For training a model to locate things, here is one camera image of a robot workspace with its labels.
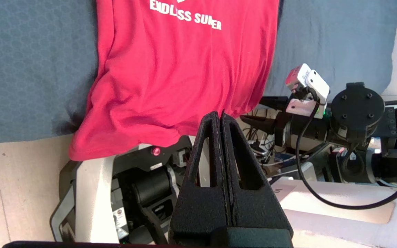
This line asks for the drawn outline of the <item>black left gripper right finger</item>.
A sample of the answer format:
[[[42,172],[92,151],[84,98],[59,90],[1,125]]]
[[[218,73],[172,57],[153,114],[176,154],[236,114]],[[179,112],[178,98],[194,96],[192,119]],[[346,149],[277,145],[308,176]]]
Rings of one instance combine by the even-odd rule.
[[[226,183],[233,227],[269,229],[293,237],[293,228],[234,118],[220,118]]]

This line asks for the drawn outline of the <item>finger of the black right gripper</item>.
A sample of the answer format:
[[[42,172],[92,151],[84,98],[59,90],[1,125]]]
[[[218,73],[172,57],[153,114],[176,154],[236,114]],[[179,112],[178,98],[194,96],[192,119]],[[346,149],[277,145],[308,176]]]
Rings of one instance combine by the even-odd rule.
[[[260,99],[260,105],[272,108],[278,111],[285,111],[289,103],[286,96],[263,96]]]
[[[265,118],[261,116],[241,115],[241,121],[249,124],[252,128],[261,130],[266,134],[274,134],[277,121],[275,119]]]

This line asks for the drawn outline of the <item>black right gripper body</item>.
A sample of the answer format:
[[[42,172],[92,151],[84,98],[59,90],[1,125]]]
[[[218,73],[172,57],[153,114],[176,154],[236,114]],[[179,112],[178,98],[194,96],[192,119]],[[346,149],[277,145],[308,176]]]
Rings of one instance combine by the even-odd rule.
[[[275,144],[284,145],[292,135],[319,142],[366,149],[372,138],[380,140],[381,151],[386,154],[397,142],[395,109],[388,107],[383,98],[363,83],[348,83],[326,105],[321,117],[309,116],[314,101],[303,103],[302,113],[297,113],[300,101],[291,99],[287,109],[280,112],[274,121]]]

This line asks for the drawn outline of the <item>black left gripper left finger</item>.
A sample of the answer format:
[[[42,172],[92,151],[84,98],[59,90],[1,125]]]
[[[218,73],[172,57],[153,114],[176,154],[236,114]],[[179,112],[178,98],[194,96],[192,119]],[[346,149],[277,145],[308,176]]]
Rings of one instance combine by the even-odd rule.
[[[199,247],[211,243],[211,233],[228,224],[227,186],[221,125],[217,112],[203,117],[183,176],[170,221],[170,244]],[[210,186],[196,184],[204,142],[209,139]]]

